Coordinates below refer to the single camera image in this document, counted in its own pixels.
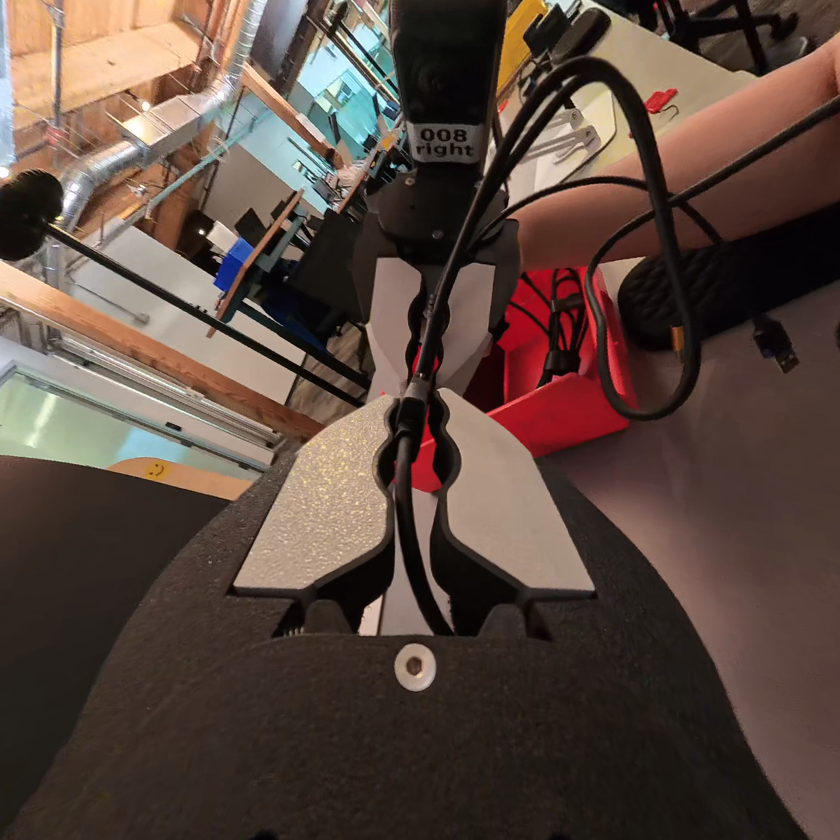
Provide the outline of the red plastic bin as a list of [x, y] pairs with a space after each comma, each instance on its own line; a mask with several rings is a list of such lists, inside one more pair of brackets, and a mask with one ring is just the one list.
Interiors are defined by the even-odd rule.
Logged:
[[[566, 269], [541, 270], [530, 275], [532, 283], [550, 297], [557, 274], [558, 299], [580, 291]], [[607, 352], [612, 381], [624, 402], [637, 407], [627, 346], [616, 304], [610, 298], [600, 269], [595, 270], [595, 293], [607, 321]], [[548, 327], [549, 308], [539, 295], [520, 281], [513, 303], [532, 317], [508, 307], [508, 329], [499, 344], [479, 363], [465, 399], [504, 426], [526, 446], [534, 458], [550, 455], [628, 427], [629, 422], [610, 406], [602, 390], [595, 362], [594, 320], [588, 304], [589, 327], [581, 346], [581, 365], [537, 389], [548, 352], [548, 337], [533, 319]], [[441, 487], [434, 468], [435, 441], [426, 428], [421, 452], [413, 466], [413, 487], [433, 492]]]

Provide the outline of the person's right forearm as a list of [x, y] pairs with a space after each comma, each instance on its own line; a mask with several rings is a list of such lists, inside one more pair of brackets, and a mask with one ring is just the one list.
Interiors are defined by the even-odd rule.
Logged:
[[[795, 63], [687, 118], [658, 141], [668, 188], [681, 193], [838, 96], [839, 35]], [[839, 118], [825, 120], [691, 205], [725, 240], [837, 204]], [[520, 270], [587, 264], [607, 239], [650, 208], [614, 184], [579, 186], [518, 211]]]

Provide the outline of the wooden standing desk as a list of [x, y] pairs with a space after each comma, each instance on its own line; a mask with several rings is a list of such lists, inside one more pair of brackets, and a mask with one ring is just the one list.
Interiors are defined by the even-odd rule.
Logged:
[[360, 329], [362, 322], [352, 322], [340, 310], [287, 286], [322, 221], [299, 212], [300, 200], [296, 193], [277, 206], [273, 224], [219, 299], [216, 319], [231, 323], [235, 314], [243, 314], [344, 379], [368, 387], [371, 381], [363, 371], [336, 360], [327, 348], [343, 326]]

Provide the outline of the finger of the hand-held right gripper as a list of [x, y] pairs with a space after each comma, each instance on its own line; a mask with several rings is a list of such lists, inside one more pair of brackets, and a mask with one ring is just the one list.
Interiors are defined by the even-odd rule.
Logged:
[[448, 326], [436, 387], [464, 394], [490, 342], [495, 267], [473, 263], [457, 274], [448, 299]]
[[420, 271], [397, 257], [380, 257], [374, 273], [371, 317], [366, 325], [374, 362], [368, 398], [400, 396], [408, 379], [406, 348], [412, 338], [409, 310], [424, 284]]

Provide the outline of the blue plastic bin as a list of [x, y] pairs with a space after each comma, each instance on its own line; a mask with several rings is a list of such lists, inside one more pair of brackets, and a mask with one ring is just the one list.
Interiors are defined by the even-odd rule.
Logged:
[[213, 284], [222, 292], [228, 292], [239, 271], [254, 252], [253, 246], [244, 238], [237, 238], [234, 245], [223, 257]]

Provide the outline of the wooden post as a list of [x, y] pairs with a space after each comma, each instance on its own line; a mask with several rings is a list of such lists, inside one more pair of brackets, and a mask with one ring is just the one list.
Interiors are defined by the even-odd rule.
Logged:
[[270, 427], [280, 436], [306, 443], [324, 429], [323, 424], [309, 416], [241, 385], [6, 263], [1, 266], [1, 299], [2, 303], [40, 322], [69, 331], [169, 377], [188, 391]]

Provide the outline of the black floor lamp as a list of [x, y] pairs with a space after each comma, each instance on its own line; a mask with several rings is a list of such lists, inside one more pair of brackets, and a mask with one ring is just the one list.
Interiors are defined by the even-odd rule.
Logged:
[[53, 239], [59, 245], [69, 247], [80, 256], [88, 258], [101, 268], [162, 300], [189, 318], [205, 324], [208, 328], [215, 328], [232, 341], [278, 364], [342, 402], [354, 408], [362, 407], [363, 402], [359, 398], [340, 390], [338, 386], [327, 382], [315, 373], [307, 371], [301, 364], [291, 362], [279, 352], [236, 330], [228, 323], [215, 320], [205, 310], [183, 300], [61, 229], [56, 224], [56, 219], [62, 197], [63, 192], [58, 180], [44, 171], [27, 171], [2, 184], [2, 259], [13, 261], [30, 257], [45, 243], [46, 239]]

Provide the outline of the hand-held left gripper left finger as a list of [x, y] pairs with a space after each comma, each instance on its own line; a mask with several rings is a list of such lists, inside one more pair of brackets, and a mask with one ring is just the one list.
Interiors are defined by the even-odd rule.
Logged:
[[392, 415], [382, 395], [305, 444], [233, 587], [238, 595], [377, 599], [395, 558]]

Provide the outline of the branching silver ventilation duct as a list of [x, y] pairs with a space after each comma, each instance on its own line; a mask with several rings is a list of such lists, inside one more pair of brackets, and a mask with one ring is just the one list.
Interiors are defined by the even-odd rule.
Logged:
[[205, 88], [180, 94], [119, 122], [121, 141], [80, 158], [61, 177], [59, 225], [73, 232], [100, 186], [121, 172], [143, 170], [194, 140], [239, 89], [267, 1], [248, 1], [234, 20], [222, 61]]

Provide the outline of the black office chair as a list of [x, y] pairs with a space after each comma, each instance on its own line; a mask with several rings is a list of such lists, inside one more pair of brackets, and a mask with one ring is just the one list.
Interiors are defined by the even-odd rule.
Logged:
[[361, 224], [328, 209], [310, 245], [289, 274], [287, 286], [321, 304], [340, 310], [352, 322], [363, 322], [354, 284], [353, 262]]

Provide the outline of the white panel stand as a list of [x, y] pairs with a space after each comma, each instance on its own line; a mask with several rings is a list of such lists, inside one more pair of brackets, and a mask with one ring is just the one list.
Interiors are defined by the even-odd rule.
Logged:
[[523, 153], [520, 162], [553, 154], [562, 161], [579, 149], [597, 149], [601, 136], [578, 108], [561, 108], [540, 130]]

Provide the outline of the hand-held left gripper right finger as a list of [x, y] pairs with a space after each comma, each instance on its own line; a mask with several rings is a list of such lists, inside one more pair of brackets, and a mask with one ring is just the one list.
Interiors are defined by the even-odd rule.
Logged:
[[430, 566], [450, 602], [592, 598], [592, 578], [526, 446], [448, 388], [429, 414], [441, 485]]

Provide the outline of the black backdrop board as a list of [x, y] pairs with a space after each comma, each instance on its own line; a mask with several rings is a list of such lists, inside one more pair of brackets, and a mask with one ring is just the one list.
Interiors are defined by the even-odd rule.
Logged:
[[68, 741], [109, 652], [222, 498], [1, 457], [1, 830]]

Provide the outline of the yellow plastic bin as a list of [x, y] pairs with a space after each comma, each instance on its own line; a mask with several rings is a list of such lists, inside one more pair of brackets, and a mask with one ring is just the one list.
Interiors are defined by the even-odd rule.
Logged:
[[497, 102], [507, 95], [521, 69], [531, 55], [524, 35], [537, 18], [545, 15], [549, 7], [544, 1], [520, 1], [510, 12], [502, 42], [497, 84]]

